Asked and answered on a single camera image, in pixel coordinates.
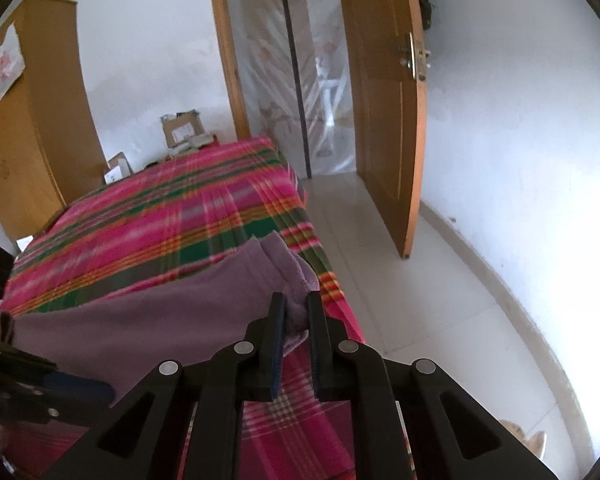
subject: purple cloth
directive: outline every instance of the purple cloth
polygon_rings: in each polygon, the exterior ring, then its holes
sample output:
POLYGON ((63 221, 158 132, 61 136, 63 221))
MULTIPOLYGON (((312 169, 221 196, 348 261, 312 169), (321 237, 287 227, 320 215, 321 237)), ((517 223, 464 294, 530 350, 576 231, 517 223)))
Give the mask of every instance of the purple cloth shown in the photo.
POLYGON ((116 401, 161 361, 205 361, 265 317, 273 292, 287 298, 285 354, 307 336, 304 301, 319 284, 277 233, 252 238, 189 278, 75 308, 15 319, 13 345, 59 370, 109 383, 116 401))

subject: door panel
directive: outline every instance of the door panel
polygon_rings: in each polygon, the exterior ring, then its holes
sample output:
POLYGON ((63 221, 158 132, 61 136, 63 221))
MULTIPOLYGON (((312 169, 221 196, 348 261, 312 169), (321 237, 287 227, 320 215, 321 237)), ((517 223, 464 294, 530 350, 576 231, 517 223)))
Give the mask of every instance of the door panel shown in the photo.
POLYGON ((401 256, 409 256, 420 203, 426 86, 414 63, 424 52, 418 0, 342 0, 349 47, 358 173, 401 256))

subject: plastic bag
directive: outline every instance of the plastic bag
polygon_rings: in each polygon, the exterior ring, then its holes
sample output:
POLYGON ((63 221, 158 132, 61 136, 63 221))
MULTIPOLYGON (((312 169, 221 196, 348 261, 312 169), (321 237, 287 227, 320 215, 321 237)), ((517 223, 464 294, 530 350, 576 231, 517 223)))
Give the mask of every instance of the plastic bag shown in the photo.
POLYGON ((20 51, 20 40, 15 26, 11 23, 0 46, 0 100, 22 72, 24 72, 24 58, 20 51))

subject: wooden wardrobe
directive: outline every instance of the wooden wardrobe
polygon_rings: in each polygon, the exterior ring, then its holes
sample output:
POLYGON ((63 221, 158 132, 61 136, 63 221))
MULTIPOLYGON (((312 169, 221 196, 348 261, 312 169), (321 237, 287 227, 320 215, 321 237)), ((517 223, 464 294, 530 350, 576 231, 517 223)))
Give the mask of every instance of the wooden wardrobe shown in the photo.
POLYGON ((0 101, 0 222, 34 235, 71 202, 104 185, 107 163, 82 81, 76 2, 24 0, 13 23, 25 60, 0 101))

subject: bed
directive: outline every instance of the bed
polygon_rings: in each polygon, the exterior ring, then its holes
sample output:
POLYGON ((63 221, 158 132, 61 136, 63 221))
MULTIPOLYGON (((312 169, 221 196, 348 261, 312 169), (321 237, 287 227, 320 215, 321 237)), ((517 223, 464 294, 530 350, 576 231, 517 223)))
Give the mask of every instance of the bed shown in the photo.
MULTIPOLYGON (((164 162, 81 198, 37 236, 15 263, 0 311, 16 317, 69 309, 177 280, 222 260, 250 237, 277 231, 315 271, 328 316, 363 342, 305 200, 267 137, 164 162)), ((241 455, 257 460, 241 475, 354 478, 350 424, 347 402, 314 398, 305 343, 285 358, 278 399, 245 405, 241 455)), ((40 474, 79 436, 22 427, 6 454, 40 474)))

